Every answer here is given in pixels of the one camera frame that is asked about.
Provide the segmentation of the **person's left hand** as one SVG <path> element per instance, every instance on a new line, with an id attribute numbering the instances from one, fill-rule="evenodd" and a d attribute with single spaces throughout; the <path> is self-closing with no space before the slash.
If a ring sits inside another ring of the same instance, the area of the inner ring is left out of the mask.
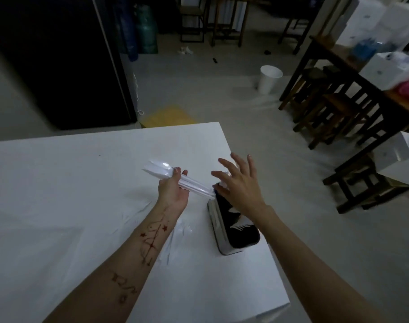
<path id="1" fill-rule="evenodd" d="M 179 187 L 179 181 L 174 181 L 173 177 L 159 180 L 158 203 L 164 205 L 169 211 L 178 217 L 186 209 L 189 200 L 189 191 Z"/>

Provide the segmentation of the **person's right hand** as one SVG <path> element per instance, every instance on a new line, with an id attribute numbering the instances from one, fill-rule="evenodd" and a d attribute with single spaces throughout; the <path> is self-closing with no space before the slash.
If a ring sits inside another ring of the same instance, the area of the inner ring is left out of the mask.
<path id="1" fill-rule="evenodd" d="M 211 175 L 226 185 L 226 200 L 240 211 L 242 215 L 256 222 L 267 211 L 267 205 L 262 197 L 256 174 L 249 173 L 247 159 L 244 160 L 236 153 L 230 154 L 238 168 L 237 178 L 218 178 L 218 171 Z"/>

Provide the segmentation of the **bundle of clear plastic cutlery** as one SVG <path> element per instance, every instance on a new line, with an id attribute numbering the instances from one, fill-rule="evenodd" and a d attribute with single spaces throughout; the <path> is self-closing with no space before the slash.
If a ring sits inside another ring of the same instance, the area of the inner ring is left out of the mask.
<path id="1" fill-rule="evenodd" d="M 164 161 L 148 161 L 148 163 L 145 164 L 142 170 L 160 180 L 169 179 L 173 176 L 174 173 L 174 167 Z M 178 184 L 182 189 L 188 190 L 197 195 L 204 196 L 208 199 L 215 199 L 215 192 L 212 188 L 208 188 L 204 184 L 188 177 L 183 173 L 181 173 L 181 178 Z"/>

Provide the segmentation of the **person's left forearm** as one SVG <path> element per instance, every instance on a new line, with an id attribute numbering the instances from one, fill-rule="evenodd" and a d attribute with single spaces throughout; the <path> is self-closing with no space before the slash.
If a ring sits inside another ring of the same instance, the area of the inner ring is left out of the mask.
<path id="1" fill-rule="evenodd" d="M 120 248 L 81 282 L 43 323 L 126 323 L 187 202 L 157 201 Z"/>

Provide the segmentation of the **person's right forearm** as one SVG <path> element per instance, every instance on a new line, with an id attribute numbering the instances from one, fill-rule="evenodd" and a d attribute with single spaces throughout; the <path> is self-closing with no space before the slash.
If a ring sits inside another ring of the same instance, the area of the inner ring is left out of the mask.
<path id="1" fill-rule="evenodd" d="M 271 206 L 254 202 L 249 217 L 271 246 L 312 323 L 387 323 L 279 219 Z"/>

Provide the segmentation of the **black and white box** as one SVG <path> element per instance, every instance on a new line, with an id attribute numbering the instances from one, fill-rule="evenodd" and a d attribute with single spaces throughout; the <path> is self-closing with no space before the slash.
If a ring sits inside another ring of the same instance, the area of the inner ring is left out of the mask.
<path id="1" fill-rule="evenodd" d="M 221 255 L 233 255 L 258 244 L 261 239 L 259 229 L 217 191 L 214 194 L 207 209 Z"/>

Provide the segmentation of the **white plastic bucket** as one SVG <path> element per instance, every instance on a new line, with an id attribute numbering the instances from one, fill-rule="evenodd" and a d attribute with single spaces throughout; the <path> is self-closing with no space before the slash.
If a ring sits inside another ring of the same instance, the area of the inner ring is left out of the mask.
<path id="1" fill-rule="evenodd" d="M 279 68 L 272 65 L 261 66 L 260 78 L 257 84 L 258 93 L 261 95 L 269 95 L 282 77 L 283 71 Z"/>

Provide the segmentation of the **brown wooden stool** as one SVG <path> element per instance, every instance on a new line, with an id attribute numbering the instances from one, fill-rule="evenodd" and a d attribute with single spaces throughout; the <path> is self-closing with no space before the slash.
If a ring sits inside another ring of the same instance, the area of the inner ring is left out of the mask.
<path id="1" fill-rule="evenodd" d="M 324 94 L 313 105 L 306 107 L 306 113 L 300 117 L 293 130 L 300 132 L 306 129 L 310 133 L 310 150 L 320 143 L 330 145 L 360 109 L 361 106 L 344 93 Z"/>

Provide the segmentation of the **low dark wooden stool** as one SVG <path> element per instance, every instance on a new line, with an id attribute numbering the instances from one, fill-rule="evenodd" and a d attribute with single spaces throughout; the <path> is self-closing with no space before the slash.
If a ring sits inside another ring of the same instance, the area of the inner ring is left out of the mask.
<path id="1" fill-rule="evenodd" d="M 346 201 L 336 207 L 339 214 L 345 214 L 357 207 L 368 210 L 409 191 L 408 184 L 379 174 L 371 153 L 348 165 L 347 168 L 335 172 L 322 182 L 326 186 L 336 183 L 342 190 Z M 364 183 L 367 188 L 354 195 L 350 187 L 360 182 Z"/>

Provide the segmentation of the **dark wooden table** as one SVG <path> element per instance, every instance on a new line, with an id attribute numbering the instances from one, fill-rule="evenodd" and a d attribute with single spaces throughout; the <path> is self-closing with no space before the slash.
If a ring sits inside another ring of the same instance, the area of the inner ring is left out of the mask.
<path id="1" fill-rule="evenodd" d="M 310 36 L 310 39 L 310 45 L 306 49 L 279 100 L 283 101 L 288 96 L 298 81 L 301 72 L 310 60 L 328 60 L 345 73 L 349 82 L 355 82 L 360 87 L 365 88 L 366 93 L 378 102 L 387 130 L 384 135 L 380 136 L 371 144 L 361 149 L 356 155 L 335 168 L 335 172 L 337 173 L 345 170 L 362 156 L 390 139 L 390 137 L 394 136 L 397 132 L 409 132 L 409 102 L 395 91 L 379 90 L 371 82 L 360 76 L 359 72 L 364 67 L 364 64 L 351 59 L 347 47 L 336 44 L 331 37 Z"/>

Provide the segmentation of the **dark wooden chair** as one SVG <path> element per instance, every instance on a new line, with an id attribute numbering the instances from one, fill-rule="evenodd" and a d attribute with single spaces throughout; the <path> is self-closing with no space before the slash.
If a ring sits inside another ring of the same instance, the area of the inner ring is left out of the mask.
<path id="1" fill-rule="evenodd" d="M 288 10 L 288 23 L 278 39 L 278 44 L 281 44 L 284 38 L 296 40 L 297 44 L 292 54 L 297 55 L 325 0 L 288 1 L 289 3 L 286 6 Z"/>

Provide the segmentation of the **green water bottle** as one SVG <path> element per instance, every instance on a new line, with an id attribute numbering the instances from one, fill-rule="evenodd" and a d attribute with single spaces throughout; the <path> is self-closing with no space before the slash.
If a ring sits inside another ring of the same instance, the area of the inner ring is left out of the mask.
<path id="1" fill-rule="evenodd" d="M 137 32 L 143 54 L 158 54 L 157 26 L 149 5 L 137 4 Z"/>

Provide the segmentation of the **white open box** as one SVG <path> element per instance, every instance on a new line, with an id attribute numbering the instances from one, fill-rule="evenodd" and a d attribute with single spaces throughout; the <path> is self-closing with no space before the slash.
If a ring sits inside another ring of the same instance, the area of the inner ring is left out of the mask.
<path id="1" fill-rule="evenodd" d="M 409 133 L 398 132 L 373 150 L 376 172 L 409 185 Z"/>

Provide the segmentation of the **blue water bottle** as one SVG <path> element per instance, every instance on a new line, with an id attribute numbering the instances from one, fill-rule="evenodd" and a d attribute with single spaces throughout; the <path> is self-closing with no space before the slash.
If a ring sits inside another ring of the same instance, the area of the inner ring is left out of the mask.
<path id="1" fill-rule="evenodd" d="M 126 47 L 128 59 L 131 62 L 138 60 L 136 29 L 128 0 L 116 0 L 115 11 L 119 18 L 121 33 Z"/>

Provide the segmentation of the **small white cardboard box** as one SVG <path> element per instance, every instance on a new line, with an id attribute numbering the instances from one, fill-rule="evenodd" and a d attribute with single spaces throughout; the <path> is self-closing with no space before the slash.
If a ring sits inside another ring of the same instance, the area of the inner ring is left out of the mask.
<path id="1" fill-rule="evenodd" d="M 406 73 L 406 65 L 402 64 L 405 56 L 399 52 L 376 53 L 359 72 L 379 90 L 393 88 Z"/>

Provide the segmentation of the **blue plastic bag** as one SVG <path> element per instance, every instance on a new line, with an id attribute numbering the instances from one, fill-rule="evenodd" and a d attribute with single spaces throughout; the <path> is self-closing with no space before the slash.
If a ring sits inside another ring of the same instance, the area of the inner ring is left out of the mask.
<path id="1" fill-rule="evenodd" d="M 367 62 L 377 53 L 382 45 L 382 42 L 377 41 L 373 37 L 368 37 L 359 41 L 350 50 L 349 56 L 357 62 Z"/>

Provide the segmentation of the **tall wooden stool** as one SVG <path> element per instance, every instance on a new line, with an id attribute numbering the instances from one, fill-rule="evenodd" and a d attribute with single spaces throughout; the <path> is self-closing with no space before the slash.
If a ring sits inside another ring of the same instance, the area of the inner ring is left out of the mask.
<path id="1" fill-rule="evenodd" d="M 214 3 L 211 47 L 215 47 L 218 40 L 237 41 L 241 47 L 252 0 L 214 0 Z"/>

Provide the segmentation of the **black cabinet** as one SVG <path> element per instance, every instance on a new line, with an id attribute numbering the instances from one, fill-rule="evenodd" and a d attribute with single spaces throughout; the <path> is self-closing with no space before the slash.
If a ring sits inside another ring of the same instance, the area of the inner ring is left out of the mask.
<path id="1" fill-rule="evenodd" d="M 114 0 L 0 0 L 0 53 L 60 130 L 137 122 Z"/>

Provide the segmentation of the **large white cardboard box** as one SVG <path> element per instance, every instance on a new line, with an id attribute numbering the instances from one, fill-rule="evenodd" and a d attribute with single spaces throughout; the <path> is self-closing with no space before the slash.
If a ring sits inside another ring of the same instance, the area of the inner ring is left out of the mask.
<path id="1" fill-rule="evenodd" d="M 379 0 L 351 0 L 331 30 L 332 40 L 337 45 L 354 46 L 376 26 L 386 9 Z"/>
<path id="2" fill-rule="evenodd" d="M 409 44 L 409 4 L 391 3 L 376 25 L 377 41 L 401 51 Z"/>

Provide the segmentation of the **white plastic bag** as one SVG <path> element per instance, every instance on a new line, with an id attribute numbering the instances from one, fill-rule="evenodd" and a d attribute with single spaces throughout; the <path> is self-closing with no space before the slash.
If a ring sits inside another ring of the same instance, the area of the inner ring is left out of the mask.
<path id="1" fill-rule="evenodd" d="M 409 80 L 409 55 L 404 52 L 391 52 L 386 56 L 389 62 L 390 85 L 394 87 Z"/>

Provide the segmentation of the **dark metal frame stool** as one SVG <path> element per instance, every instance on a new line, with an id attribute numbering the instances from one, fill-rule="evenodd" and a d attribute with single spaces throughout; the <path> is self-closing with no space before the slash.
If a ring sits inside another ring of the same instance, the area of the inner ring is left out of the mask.
<path id="1" fill-rule="evenodd" d="M 198 0 L 197 5 L 179 5 L 179 13 L 181 17 L 180 23 L 180 42 L 181 43 L 204 43 L 205 41 L 205 13 L 206 0 Z M 184 18 L 192 17 L 197 20 L 197 26 L 185 26 Z M 185 39 L 184 35 L 201 36 L 201 39 Z"/>

